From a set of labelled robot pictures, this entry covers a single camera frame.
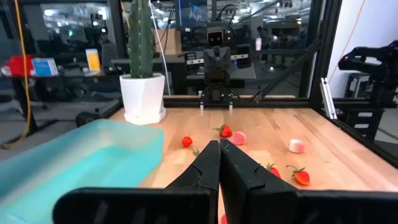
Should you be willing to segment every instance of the yellow cable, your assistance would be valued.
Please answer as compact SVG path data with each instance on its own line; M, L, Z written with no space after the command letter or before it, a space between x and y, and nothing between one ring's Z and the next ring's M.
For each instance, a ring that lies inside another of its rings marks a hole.
M19 13L18 0L14 0L14 3L15 3L15 11L17 14L19 38L21 41L22 57L24 59L24 78L25 78L24 80L25 80L25 94L26 94L26 99L27 99L27 119L26 119L26 128L25 128L25 131L22 133L21 137L17 141L15 141L11 144L2 145L6 149L10 149L12 146L19 144L22 140L24 140L26 138L27 133L29 132L29 128L30 128L30 116L32 114L32 112L30 110L29 81L27 78L28 73L27 73L27 64L26 64L26 52L25 52L24 36L22 34L21 15Z
M121 1L120 4L122 5L122 13L124 18L126 19L127 27L130 29L129 18L127 17L126 11L124 10L123 2Z
M344 49L343 49L343 51L342 51L340 57L338 58L338 60L340 60L340 59L343 57L344 53L346 52L347 46L348 46L349 42L351 41L351 38L353 37L353 34L354 34L354 31L355 31L356 25L358 24L359 18L361 17L362 9L363 9L363 6L365 5L365 2L366 2L366 0L363 0L361 9L359 10L358 17L357 17L356 20L355 20L355 24L354 24L353 30L351 31L351 34L349 35L349 38L348 38L348 40L347 40L347 43L346 43L346 45L345 45L345 47L344 47ZM331 76L330 76L330 78L329 78L329 83L331 82L331 79L332 79L333 76L335 75L336 70L337 70L337 67L338 67L338 63L336 64L336 67L335 67L335 69L333 70L333 73L331 74Z

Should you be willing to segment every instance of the wooden table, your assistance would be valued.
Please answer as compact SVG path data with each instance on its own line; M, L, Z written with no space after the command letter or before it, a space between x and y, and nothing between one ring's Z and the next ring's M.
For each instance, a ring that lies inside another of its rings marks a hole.
M110 119L124 121L124 110ZM141 186L169 185L195 159L191 150L181 146L181 139L190 136L194 147L202 150L218 138L212 129L222 124L246 133L248 141L240 149L261 164L275 163L282 178L299 189L398 191L396 168L312 109L234 109L232 114L205 110L200 115L196 108L167 108L164 120L153 125L165 131L164 159ZM306 152L289 152L291 139L305 141ZM287 164L305 167L311 184L297 185L291 179L292 170L285 168ZM221 218L223 214L220 194L218 215Z

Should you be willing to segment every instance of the pink marshmallow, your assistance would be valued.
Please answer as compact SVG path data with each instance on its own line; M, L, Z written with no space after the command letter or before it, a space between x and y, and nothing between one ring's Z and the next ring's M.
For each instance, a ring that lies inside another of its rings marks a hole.
M241 131L235 131L230 140L235 146L239 146L246 143L246 135Z
M289 151L293 153L303 153L305 151L305 143L299 139L291 139Z

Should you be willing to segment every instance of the cactus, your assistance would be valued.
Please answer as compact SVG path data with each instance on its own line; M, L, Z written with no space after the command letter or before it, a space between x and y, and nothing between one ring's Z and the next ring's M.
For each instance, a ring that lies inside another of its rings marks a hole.
M133 0L129 15L129 48L131 78L152 78L152 14L148 0Z

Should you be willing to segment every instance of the teal plastic bin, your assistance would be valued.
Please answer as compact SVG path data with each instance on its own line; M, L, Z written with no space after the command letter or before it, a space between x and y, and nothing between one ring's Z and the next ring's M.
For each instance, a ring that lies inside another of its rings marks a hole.
M100 119L0 163L0 223L50 224L80 187L137 187L161 162L164 132Z

